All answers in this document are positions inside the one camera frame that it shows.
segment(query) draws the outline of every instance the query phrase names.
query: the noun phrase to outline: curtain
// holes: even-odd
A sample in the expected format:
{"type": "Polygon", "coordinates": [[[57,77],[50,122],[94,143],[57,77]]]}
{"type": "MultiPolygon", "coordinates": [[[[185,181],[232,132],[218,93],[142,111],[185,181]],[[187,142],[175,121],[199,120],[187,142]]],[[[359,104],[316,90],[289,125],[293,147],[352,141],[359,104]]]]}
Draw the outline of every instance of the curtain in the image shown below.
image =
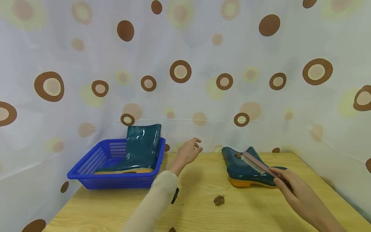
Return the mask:
{"type": "Polygon", "coordinates": [[[294,152],[371,218],[371,3],[0,1],[0,227],[41,231],[129,125],[294,152]]]}

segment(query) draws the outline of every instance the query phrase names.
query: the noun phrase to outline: sleeve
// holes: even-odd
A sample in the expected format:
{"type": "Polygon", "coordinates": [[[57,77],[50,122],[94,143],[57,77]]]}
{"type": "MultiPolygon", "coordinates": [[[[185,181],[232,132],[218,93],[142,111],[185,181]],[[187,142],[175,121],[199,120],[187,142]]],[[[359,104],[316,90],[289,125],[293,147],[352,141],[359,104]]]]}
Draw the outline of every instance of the sleeve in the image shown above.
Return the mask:
{"type": "Polygon", "coordinates": [[[150,191],[126,223],[123,232],[154,231],[157,219],[169,208],[177,189],[178,177],[161,172],[153,181],[150,191]]]}

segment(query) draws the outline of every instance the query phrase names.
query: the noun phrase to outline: brush handle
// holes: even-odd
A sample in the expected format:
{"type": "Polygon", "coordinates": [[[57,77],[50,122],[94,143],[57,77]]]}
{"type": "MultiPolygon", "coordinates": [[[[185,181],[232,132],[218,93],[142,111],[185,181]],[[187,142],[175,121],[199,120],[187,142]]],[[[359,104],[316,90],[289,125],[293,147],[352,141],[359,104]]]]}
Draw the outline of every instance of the brush handle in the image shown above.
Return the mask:
{"type": "Polygon", "coordinates": [[[244,151],[242,153],[246,158],[248,158],[251,162],[253,162],[254,164],[256,164],[259,168],[263,169],[266,173],[268,173],[269,175],[273,176],[274,178],[278,178],[278,176],[272,172],[265,164],[263,164],[262,162],[260,162],[257,158],[253,157],[250,153],[244,151]]]}

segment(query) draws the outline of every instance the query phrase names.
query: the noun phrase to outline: plastic basket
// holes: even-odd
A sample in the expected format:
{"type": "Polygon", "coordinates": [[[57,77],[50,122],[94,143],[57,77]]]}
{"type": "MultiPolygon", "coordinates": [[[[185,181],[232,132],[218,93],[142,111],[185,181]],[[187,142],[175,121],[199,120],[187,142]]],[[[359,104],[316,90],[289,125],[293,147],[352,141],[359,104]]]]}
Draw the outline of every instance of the plastic basket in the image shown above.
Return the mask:
{"type": "Polygon", "coordinates": [[[126,157],[126,139],[108,139],[95,145],[67,174],[87,189],[147,189],[160,170],[165,152],[165,139],[157,146],[158,159],[150,173],[94,174],[101,167],[113,167],[126,157]]]}

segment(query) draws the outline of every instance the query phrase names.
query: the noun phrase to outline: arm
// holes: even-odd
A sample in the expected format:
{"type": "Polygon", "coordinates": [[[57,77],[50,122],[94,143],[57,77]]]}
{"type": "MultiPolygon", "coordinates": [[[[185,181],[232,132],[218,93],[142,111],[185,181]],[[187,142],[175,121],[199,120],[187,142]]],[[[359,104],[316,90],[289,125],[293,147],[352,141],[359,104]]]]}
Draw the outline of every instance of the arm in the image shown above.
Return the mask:
{"type": "Polygon", "coordinates": [[[180,172],[193,162],[203,149],[196,142],[200,143],[201,140],[193,138],[184,143],[167,170],[157,176],[150,191],[125,225],[124,232],[154,231],[157,219],[169,208],[173,200],[180,172]]]}
{"type": "Polygon", "coordinates": [[[312,188],[291,170],[270,168],[282,179],[273,181],[291,208],[306,222],[320,232],[346,232],[312,188]]]}

